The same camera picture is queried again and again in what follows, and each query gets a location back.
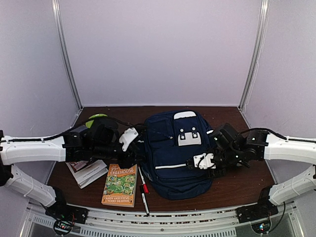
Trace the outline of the navy blue backpack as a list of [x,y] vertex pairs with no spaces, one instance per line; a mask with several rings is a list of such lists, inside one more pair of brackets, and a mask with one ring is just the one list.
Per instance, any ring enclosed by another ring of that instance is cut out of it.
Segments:
[[154,190],[168,200],[194,198],[207,192],[212,179],[208,170],[186,166],[195,155],[208,153],[216,145],[210,141],[209,123],[196,111],[169,111],[144,122],[146,161],[143,174]]

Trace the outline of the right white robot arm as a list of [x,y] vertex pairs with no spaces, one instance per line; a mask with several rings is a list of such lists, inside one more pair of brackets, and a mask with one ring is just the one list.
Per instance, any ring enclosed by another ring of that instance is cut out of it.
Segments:
[[272,205],[280,205],[315,190],[315,139],[283,136],[267,128],[251,128],[245,133],[247,136],[237,132],[229,123],[207,133],[210,141],[216,144],[212,151],[215,170],[224,170],[236,164],[248,167],[251,160],[289,160],[310,164],[307,170],[295,177],[264,188],[253,207],[256,217],[265,217],[272,210]]

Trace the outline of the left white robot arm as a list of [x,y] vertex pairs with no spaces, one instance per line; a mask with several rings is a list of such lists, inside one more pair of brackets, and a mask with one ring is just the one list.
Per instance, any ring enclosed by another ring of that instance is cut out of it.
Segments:
[[121,168],[130,168],[142,156],[136,145],[139,132],[129,127],[119,134],[117,125],[97,124],[80,130],[71,128],[48,137],[0,136],[0,184],[37,200],[60,219],[71,215],[63,192],[21,171],[16,164],[28,161],[90,161],[115,159]]

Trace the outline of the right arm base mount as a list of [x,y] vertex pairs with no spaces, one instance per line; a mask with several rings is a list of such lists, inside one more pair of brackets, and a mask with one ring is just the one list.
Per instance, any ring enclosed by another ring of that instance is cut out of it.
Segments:
[[254,204],[236,209],[239,223],[250,222],[257,234],[267,234],[272,229],[271,217],[278,214],[278,208],[272,204]]

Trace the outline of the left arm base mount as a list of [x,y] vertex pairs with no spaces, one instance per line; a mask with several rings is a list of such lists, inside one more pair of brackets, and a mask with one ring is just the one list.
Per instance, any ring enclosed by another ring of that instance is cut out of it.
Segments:
[[59,236],[68,235],[76,223],[85,224],[88,216],[88,209],[67,204],[63,208],[53,206],[44,206],[44,208],[45,214],[55,220],[52,228]]

